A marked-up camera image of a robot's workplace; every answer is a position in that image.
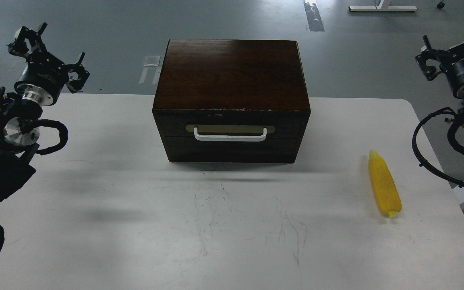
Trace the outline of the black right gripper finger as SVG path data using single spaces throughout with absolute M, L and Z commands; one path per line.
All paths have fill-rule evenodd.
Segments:
M 446 73 L 446 70 L 452 64 L 452 53 L 450 51 L 432 48 L 427 35 L 423 36 L 423 41 L 424 49 L 419 55 L 416 55 L 415 61 L 427 81 L 432 81 L 441 73 Z M 439 66 L 428 65 L 427 61 L 430 60 L 438 62 Z

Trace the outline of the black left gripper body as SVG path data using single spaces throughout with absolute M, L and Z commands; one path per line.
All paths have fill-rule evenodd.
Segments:
M 32 98 L 40 106 L 57 103 L 64 85 L 69 81 L 65 63 L 46 50 L 45 45 L 36 45 L 26 59 L 27 65 L 15 82 L 15 92 L 24 98 Z

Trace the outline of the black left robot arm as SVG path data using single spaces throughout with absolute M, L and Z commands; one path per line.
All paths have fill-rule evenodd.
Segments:
M 49 52 L 37 30 L 19 28 L 9 54 L 22 57 L 26 67 L 14 84 L 14 91 L 0 88 L 0 202 L 21 189 L 36 173 L 30 162 L 35 155 L 61 150 L 68 142 L 67 127 L 56 120 L 42 119 L 43 108 L 57 103 L 63 88 L 71 93 L 82 90 L 90 73 L 82 62 L 85 53 L 73 64 L 65 64 Z M 5 231 L 0 225 L 0 252 Z

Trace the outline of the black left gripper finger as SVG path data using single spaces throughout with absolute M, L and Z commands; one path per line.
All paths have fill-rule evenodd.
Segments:
M 47 25 L 47 23 L 42 23 L 37 31 L 24 26 L 19 28 L 15 32 L 13 42 L 8 44 L 8 53 L 17 57 L 31 57 L 34 53 L 47 53 L 46 45 L 41 38 Z
M 90 73 L 82 64 L 84 57 L 85 52 L 81 52 L 79 60 L 75 64 L 65 64 L 63 66 L 67 74 L 75 73 L 77 75 L 76 79 L 70 79 L 66 83 L 66 86 L 71 93 L 81 91 L 90 76 Z

